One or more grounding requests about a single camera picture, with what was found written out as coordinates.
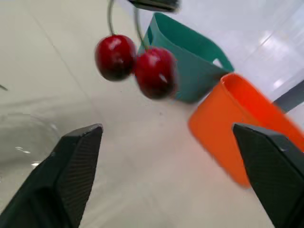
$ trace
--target green basket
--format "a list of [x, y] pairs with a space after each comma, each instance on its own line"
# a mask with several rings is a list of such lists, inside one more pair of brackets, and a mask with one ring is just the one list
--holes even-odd
[[[178, 61], [178, 100], [187, 103], [199, 101], [222, 76], [234, 71], [224, 52], [214, 42], [162, 13], [154, 14], [144, 40], [149, 46], [166, 48], [175, 55]], [[215, 61], [222, 67], [213, 64]]]

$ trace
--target red cherry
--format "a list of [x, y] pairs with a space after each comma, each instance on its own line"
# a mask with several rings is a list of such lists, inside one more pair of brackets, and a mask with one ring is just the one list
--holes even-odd
[[150, 99], [162, 99], [175, 90], [174, 55], [163, 49], [146, 50], [137, 58], [135, 77], [142, 93]]
[[127, 78], [136, 61], [136, 47], [132, 40], [122, 35], [112, 35], [101, 40], [95, 50], [95, 62], [101, 75], [109, 81]]

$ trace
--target black object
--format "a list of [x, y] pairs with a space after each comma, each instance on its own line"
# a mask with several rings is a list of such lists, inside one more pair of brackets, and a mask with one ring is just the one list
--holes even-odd
[[236, 123], [253, 190], [276, 228], [304, 227], [304, 154], [280, 133]]
[[92, 190], [103, 129], [63, 136], [0, 216], [0, 228], [77, 228]]
[[286, 113], [304, 102], [304, 81], [297, 84], [287, 93], [280, 96], [274, 101], [274, 104], [279, 106]]
[[162, 12], [175, 12], [180, 6], [179, 0], [128, 0], [135, 7], [150, 10], [150, 11], [162, 11]]

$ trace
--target table surface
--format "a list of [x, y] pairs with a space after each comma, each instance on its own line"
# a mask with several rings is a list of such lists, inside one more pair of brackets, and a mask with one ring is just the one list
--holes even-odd
[[[105, 0], [0, 1], [0, 75], [9, 90], [0, 91], [0, 113], [38, 116], [60, 135], [104, 126], [81, 227], [273, 227], [254, 192], [235, 184], [191, 136], [187, 120], [195, 105], [154, 102], [133, 77], [111, 83], [98, 74], [94, 48], [109, 34], [106, 6]], [[133, 19], [118, 4], [113, 23], [139, 44]], [[18, 172], [11, 178], [24, 180]]]

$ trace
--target gray object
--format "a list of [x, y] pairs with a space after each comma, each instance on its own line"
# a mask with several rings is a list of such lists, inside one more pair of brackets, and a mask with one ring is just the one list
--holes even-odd
[[135, 7], [162, 12], [175, 12], [180, 6], [179, 0], [128, 0]]

